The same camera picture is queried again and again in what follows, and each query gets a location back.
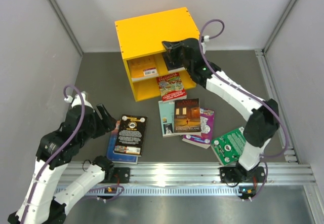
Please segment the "red treehouse book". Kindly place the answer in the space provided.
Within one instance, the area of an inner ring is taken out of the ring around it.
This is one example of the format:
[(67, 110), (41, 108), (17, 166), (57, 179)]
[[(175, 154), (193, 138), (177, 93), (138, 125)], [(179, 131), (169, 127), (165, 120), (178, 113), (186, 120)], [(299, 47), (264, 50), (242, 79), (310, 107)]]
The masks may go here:
[(178, 72), (156, 78), (163, 102), (186, 99), (187, 93)]

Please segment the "orange Roald Dahl book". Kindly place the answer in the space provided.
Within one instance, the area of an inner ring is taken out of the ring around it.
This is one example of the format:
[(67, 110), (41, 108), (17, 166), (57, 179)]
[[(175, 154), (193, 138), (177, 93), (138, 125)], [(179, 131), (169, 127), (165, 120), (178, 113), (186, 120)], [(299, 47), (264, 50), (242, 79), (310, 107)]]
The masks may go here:
[(128, 61), (132, 81), (139, 81), (158, 75), (153, 56), (145, 56)]

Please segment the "brown Edward Tulane book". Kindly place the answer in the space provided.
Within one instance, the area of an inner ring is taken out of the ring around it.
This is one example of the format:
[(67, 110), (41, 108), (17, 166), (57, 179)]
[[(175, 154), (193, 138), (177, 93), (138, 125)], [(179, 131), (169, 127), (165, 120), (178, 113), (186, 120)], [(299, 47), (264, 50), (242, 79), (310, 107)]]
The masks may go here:
[(174, 101), (174, 134), (201, 135), (199, 99)]

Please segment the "dark blue cover book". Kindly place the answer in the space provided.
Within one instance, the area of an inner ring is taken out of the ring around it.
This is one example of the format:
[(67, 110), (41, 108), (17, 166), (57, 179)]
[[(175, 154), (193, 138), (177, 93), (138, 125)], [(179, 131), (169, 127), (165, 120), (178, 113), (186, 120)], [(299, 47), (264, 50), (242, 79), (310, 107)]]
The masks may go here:
[(165, 65), (169, 73), (175, 73), (185, 70), (185, 68), (180, 63), (174, 63), (170, 60), (166, 52), (162, 53)]

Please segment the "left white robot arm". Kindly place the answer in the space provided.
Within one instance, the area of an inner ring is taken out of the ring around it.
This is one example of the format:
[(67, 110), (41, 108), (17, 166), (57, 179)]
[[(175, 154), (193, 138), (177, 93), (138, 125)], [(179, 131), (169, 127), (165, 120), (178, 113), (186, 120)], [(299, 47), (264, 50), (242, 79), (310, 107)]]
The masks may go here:
[(103, 104), (94, 109), (85, 95), (75, 96), (65, 121), (40, 140), (34, 174), (21, 207), (9, 223), (64, 223), (73, 206), (98, 183), (114, 178), (114, 164), (97, 156), (88, 169), (61, 194), (55, 190), (72, 158), (90, 139), (115, 129), (116, 120)]

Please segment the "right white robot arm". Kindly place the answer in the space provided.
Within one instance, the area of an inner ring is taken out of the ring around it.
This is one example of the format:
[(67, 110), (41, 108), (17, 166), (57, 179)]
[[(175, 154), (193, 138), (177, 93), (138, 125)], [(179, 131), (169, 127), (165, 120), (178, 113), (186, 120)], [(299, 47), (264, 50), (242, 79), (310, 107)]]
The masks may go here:
[(218, 95), (245, 119), (245, 147), (232, 172), (224, 175), (223, 182), (249, 181), (255, 175), (266, 146), (279, 129), (277, 102), (259, 98), (230, 79), (220, 67), (206, 59), (198, 39), (163, 41), (162, 46), (170, 62), (181, 64), (196, 84)]

